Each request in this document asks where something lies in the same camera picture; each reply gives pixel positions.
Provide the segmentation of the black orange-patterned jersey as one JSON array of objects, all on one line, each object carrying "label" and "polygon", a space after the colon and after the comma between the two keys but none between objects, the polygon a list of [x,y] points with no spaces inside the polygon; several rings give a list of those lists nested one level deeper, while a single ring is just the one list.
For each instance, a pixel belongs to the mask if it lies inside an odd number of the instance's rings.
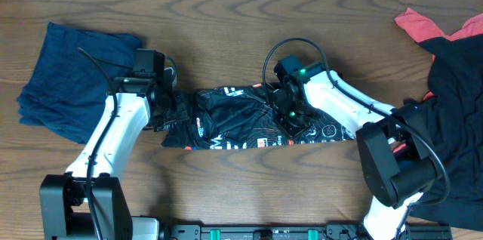
[{"label": "black orange-patterned jersey", "polygon": [[189,96],[190,119],[166,127],[164,147],[181,149],[247,149],[353,140],[355,136],[318,111],[317,120],[300,137],[290,139],[275,123],[273,109],[265,103],[261,84],[222,87]]}]

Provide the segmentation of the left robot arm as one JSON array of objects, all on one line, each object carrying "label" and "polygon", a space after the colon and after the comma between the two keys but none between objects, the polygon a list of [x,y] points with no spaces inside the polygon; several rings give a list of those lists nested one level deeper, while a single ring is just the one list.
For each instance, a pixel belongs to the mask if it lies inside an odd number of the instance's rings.
[{"label": "left robot arm", "polygon": [[131,214],[121,181],[141,131],[188,116],[188,97],[170,92],[166,116],[154,94],[117,93],[106,98],[101,120],[78,158],[63,174],[47,175],[39,195],[46,239],[168,239],[158,218]]}]

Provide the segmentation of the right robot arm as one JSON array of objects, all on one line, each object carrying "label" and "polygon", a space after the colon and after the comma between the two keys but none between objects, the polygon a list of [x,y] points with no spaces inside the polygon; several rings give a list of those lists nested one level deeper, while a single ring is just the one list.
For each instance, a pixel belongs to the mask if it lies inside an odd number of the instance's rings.
[{"label": "right robot arm", "polygon": [[295,66],[275,71],[280,87],[268,94],[277,123],[299,137],[322,111],[354,135],[365,183],[373,197],[356,239],[399,239],[405,221],[445,169],[414,106],[376,101],[333,70]]}]

